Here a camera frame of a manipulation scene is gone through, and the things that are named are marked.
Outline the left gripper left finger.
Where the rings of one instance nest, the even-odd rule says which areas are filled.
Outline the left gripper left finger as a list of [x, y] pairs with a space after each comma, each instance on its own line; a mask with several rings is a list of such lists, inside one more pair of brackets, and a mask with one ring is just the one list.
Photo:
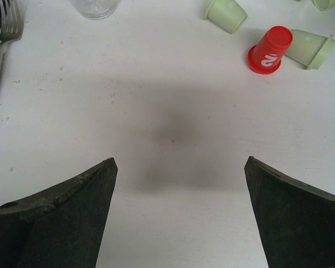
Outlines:
[[108, 158], [0, 206], [0, 267], [95, 267], [118, 168]]

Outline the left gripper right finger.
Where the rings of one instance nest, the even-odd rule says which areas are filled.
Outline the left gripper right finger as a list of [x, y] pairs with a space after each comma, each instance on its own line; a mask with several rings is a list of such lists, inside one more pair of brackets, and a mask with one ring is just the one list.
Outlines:
[[250, 156], [245, 168], [269, 267], [335, 267], [335, 195]]

